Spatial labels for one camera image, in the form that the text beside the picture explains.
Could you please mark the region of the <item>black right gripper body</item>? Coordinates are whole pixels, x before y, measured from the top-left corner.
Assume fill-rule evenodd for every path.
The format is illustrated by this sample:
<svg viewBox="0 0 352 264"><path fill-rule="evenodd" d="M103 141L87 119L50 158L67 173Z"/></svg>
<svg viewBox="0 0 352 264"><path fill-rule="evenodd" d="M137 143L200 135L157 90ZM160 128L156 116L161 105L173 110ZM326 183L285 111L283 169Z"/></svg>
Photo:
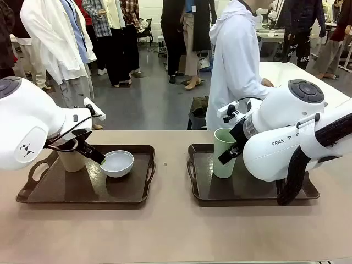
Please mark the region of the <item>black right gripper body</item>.
<svg viewBox="0 0 352 264"><path fill-rule="evenodd" d="M238 149L243 149L248 141L244 133L245 120L240 120L236 125L230 130L231 136L235 139L234 147Z"/></svg>

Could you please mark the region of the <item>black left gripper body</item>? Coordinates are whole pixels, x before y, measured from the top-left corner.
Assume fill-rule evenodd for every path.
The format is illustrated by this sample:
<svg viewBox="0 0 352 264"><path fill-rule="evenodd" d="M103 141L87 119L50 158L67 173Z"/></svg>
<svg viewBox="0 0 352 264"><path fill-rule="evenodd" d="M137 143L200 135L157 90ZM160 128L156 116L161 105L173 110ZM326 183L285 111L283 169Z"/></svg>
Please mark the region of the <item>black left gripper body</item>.
<svg viewBox="0 0 352 264"><path fill-rule="evenodd" d="M91 135L92 130L75 129L48 139L48 148L59 152L74 152Z"/></svg>

